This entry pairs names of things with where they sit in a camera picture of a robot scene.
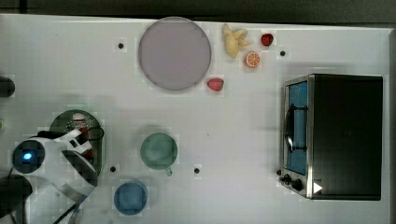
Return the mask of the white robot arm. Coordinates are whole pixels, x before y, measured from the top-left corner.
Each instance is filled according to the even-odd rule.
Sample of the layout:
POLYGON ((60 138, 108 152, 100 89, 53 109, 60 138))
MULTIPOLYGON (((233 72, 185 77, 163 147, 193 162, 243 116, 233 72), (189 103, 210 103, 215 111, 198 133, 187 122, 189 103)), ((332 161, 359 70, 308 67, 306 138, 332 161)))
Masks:
POLYGON ((11 162, 16 175, 32 186, 23 224, 57 224, 88 198, 98 174, 82 154, 92 148, 85 133, 41 131, 20 142, 11 162))

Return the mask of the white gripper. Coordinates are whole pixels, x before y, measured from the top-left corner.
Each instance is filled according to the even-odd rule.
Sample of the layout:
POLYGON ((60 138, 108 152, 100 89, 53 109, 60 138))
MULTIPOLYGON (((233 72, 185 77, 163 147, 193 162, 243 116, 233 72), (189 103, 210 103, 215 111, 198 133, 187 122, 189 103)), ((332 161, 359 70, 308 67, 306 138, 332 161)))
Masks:
POLYGON ((56 138, 56 141, 65 143, 68 150, 74 150, 79 154, 92 148, 86 135, 77 129, 56 138))

